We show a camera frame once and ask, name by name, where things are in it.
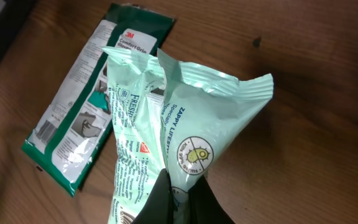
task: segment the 3m logo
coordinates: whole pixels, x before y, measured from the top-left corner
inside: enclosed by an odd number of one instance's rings
[[[131,38],[131,39],[134,38],[134,35],[135,35],[135,34],[133,34],[133,33],[131,33],[131,32],[127,32],[127,34],[125,34],[126,37],[129,37],[129,38]]]
[[[142,142],[142,144],[140,145],[140,152],[150,153],[148,147],[146,146],[146,144],[144,144],[144,142]]]

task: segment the hand illustration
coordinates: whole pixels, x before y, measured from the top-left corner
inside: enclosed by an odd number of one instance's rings
[[[86,138],[98,137],[100,132],[101,129],[92,126],[92,124],[90,124],[88,120],[84,120],[84,122],[82,122],[82,134],[84,135],[84,137]]]

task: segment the green and white package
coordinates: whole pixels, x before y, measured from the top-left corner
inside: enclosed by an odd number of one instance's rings
[[[172,18],[155,12],[112,4],[25,140],[22,149],[71,196],[112,128],[102,47],[154,54],[172,24]]]
[[[108,87],[116,110],[112,119],[119,155],[109,224],[130,223],[139,214],[148,197],[145,192],[151,192],[164,167],[175,196],[175,223],[188,223],[187,191],[272,98],[272,76],[241,82],[160,50],[158,58],[112,47],[103,50],[109,54]],[[154,93],[156,88],[165,89],[163,97]],[[150,153],[127,147],[128,139],[146,143]],[[141,200],[134,200],[140,195]]]

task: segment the brown wooden surface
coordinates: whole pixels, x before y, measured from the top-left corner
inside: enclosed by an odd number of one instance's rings
[[[358,1],[137,3],[177,17],[173,57],[273,74],[273,100],[210,170],[236,223],[358,223]],[[0,223],[107,222],[113,136],[74,198],[20,147],[109,4],[40,0],[0,64]]]

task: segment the packaging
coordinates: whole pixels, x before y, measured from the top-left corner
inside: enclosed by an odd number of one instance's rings
[[[134,220],[164,167],[175,223],[188,223],[188,190],[272,98],[272,76],[241,82],[161,50],[103,50],[119,155],[109,224]]]
[[[172,24],[172,18],[130,5],[112,4],[25,140],[24,152],[71,196],[84,181],[112,128],[107,54],[102,47],[154,54]]]

